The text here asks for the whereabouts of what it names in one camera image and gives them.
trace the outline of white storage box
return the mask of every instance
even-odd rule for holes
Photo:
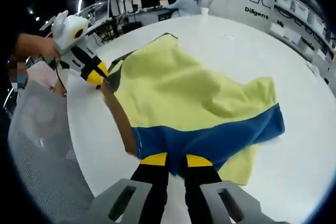
[[[321,57],[322,60],[325,60],[326,59],[326,55],[321,51],[321,49],[319,49],[317,51],[317,55]]]
[[[315,55],[312,60],[312,64],[317,66],[320,71],[320,76],[322,78],[325,78],[328,73],[328,69],[330,67],[330,63],[328,63],[326,60],[323,60],[321,55]]]
[[[325,25],[323,21],[316,16],[314,13],[310,12],[308,16],[308,23],[311,25],[311,27],[318,32],[320,35],[323,35],[323,31],[325,28]]]
[[[295,45],[300,42],[301,35],[296,33],[295,31],[285,27],[285,37],[292,41]]]
[[[315,52],[313,50],[311,50],[311,48],[306,45],[304,55],[308,58],[308,60],[312,61],[313,57],[315,55]]]
[[[277,3],[283,8],[290,10],[292,0],[277,0]]]
[[[304,5],[302,5],[298,1],[293,1],[293,6],[294,6],[294,12],[295,12],[295,14],[298,17],[300,17],[301,19],[303,19],[304,21],[307,21],[308,14],[309,14],[308,8],[306,8]]]
[[[272,23],[270,30],[281,37],[285,36],[285,29],[277,24]]]

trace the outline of yellow and blue towel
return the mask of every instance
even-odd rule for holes
[[[204,69],[171,35],[123,57],[113,71],[138,158],[167,152],[172,174],[180,174],[186,154],[206,158],[217,170],[239,151],[253,158],[251,145],[285,131],[272,78],[240,84]]]

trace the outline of gray mesh chair back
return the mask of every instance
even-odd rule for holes
[[[93,195],[72,147],[65,98],[30,83],[14,111],[8,141],[23,184],[52,221],[76,219],[89,209]]]

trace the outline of person sitting at desk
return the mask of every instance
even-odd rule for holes
[[[202,13],[197,0],[176,0],[174,4],[163,6],[163,8],[178,9],[181,17]]]

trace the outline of white table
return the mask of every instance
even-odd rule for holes
[[[272,76],[286,132],[260,144],[253,174],[244,190],[263,212],[292,224],[305,220],[325,195],[336,170],[336,99],[321,78],[292,49],[254,28],[212,16],[170,19],[142,27],[98,49],[107,66],[170,32],[179,46],[205,68],[246,83]],[[124,152],[121,136],[100,91],[69,75],[68,117],[83,175],[96,196],[120,178],[129,178],[138,161]],[[190,223],[184,185],[170,178],[162,223]]]

